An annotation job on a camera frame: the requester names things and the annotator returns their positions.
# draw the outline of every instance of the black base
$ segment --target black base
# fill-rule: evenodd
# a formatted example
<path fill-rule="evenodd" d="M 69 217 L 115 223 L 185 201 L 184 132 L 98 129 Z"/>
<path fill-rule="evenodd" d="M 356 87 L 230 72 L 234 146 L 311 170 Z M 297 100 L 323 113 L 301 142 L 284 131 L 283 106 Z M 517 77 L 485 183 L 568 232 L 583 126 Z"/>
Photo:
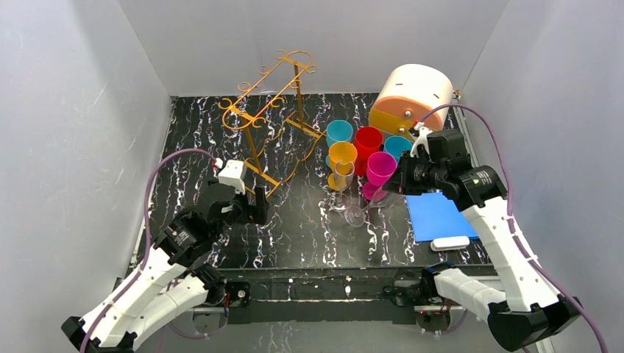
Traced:
<path fill-rule="evenodd" d="M 80 345 L 86 335 L 85 331 L 82 329 L 83 324 L 84 323 L 80 321 L 78 316 L 70 316 L 60 327 L 77 351 L 80 350 Z M 121 339 L 117 347 L 105 348 L 99 347 L 99 339 L 89 340 L 85 353 L 134 353 L 132 346 L 134 345 L 135 338 L 135 334 L 126 332 L 126 335 Z"/>
<path fill-rule="evenodd" d="M 425 311 L 416 314 L 418 326 L 426 332 L 446 331 L 450 326 L 450 313 L 439 313 L 435 311 Z"/>
<path fill-rule="evenodd" d="M 252 302 L 244 309 L 231 308 L 227 318 L 228 324 L 277 321 L 391 321 L 393 324 L 413 325 L 416 313 L 412 307 L 397 307 L 389 300 Z"/>
<path fill-rule="evenodd" d="M 572 303 L 561 295 L 556 303 L 546 307 L 534 304 L 531 309 L 530 313 L 517 313 L 509 310 L 507 302 L 489 305 L 488 327 L 500 346 L 515 352 L 560 333 L 580 315 Z"/>

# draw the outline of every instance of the wine glass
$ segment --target wine glass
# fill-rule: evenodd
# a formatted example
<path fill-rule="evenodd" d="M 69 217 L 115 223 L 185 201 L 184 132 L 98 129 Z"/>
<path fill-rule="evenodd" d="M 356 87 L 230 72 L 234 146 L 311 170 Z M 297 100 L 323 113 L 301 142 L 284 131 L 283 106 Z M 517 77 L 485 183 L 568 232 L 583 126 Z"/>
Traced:
<path fill-rule="evenodd" d="M 366 211 L 375 207 L 386 207 L 390 204 L 395 203 L 397 200 L 401 199 L 403 195 L 399 195 L 397 193 L 390 193 L 388 191 L 382 190 L 382 188 L 378 188 L 373 196 L 363 209 L 360 208 L 356 204 L 351 204 L 344 211 L 344 219 L 347 220 L 347 223 L 352 227 L 362 227 L 364 225 L 364 220 L 366 217 Z"/>
<path fill-rule="evenodd" d="M 327 178 L 330 188 L 338 191 L 338 193 L 334 193 L 330 201 L 332 210 L 344 211 L 351 203 L 349 196 L 344 195 L 344 191 L 353 181 L 353 172 L 355 172 L 355 166 L 350 160 L 339 160 L 334 165 L 333 173 Z"/>

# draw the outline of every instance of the magenta cup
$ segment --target magenta cup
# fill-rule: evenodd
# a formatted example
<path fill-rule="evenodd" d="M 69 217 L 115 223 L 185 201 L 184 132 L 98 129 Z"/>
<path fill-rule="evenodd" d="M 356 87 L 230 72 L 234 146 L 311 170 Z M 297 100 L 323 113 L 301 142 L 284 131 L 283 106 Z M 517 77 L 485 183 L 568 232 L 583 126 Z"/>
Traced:
<path fill-rule="evenodd" d="M 375 152 L 371 154 L 366 166 L 366 176 L 369 181 L 364 184 L 362 194 L 367 200 L 372 199 L 375 191 L 381 188 L 385 182 L 392 177 L 394 171 L 397 170 L 397 161 L 388 152 Z M 377 193 L 378 197 L 383 198 L 386 193 Z"/>

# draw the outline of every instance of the white wall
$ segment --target white wall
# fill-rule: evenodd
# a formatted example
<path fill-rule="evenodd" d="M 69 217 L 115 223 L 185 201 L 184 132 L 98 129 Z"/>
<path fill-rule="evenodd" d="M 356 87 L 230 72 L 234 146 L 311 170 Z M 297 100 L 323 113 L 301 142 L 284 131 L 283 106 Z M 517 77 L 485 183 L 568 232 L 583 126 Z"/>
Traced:
<path fill-rule="evenodd" d="M 116 1 L 0 3 L 0 352 L 71 352 L 141 223 L 170 100 Z"/>
<path fill-rule="evenodd" d="M 510 1 L 463 93 L 492 122 L 541 264 L 624 352 L 624 4 Z M 476 118 L 481 164 L 494 149 Z M 557 352 L 598 352 L 583 320 Z"/>
<path fill-rule="evenodd" d="M 463 87 L 508 0 L 119 0 L 173 96 L 237 94 L 278 49 L 307 50 L 305 93 L 378 92 L 405 63 Z M 260 90 L 284 86 L 285 68 Z"/>

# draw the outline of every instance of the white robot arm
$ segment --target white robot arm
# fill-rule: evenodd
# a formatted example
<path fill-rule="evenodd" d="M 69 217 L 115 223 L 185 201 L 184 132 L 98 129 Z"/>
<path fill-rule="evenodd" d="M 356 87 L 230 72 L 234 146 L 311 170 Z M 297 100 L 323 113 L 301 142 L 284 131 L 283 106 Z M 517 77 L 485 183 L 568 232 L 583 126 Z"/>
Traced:
<path fill-rule="evenodd" d="M 229 160 L 219 172 L 219 182 L 208 182 L 199 201 L 178 212 L 154 239 L 143 266 L 89 313 L 63 323 L 62 331 L 78 350 L 92 330 L 85 352 L 133 352 L 180 313 L 223 291 L 226 280 L 215 268 L 208 264 L 191 266 L 211 250 L 224 225 L 266 223 L 269 205 L 264 189 L 256 188 L 255 204 L 249 204 L 242 181 L 245 171 L 244 163 Z M 183 275 L 184 280 L 173 290 L 158 295 Z"/>
<path fill-rule="evenodd" d="M 515 219 L 507 215 L 507 190 L 494 169 L 472 167 L 458 130 L 431 132 L 417 124 L 410 133 L 414 147 L 403 153 L 384 190 L 404 195 L 442 190 L 479 234 L 505 290 L 490 288 L 444 262 L 423 270 L 416 290 L 419 297 L 440 296 L 460 303 L 487 320 L 494 338 L 510 352 L 570 325 L 579 313 L 529 263 L 536 256 Z"/>

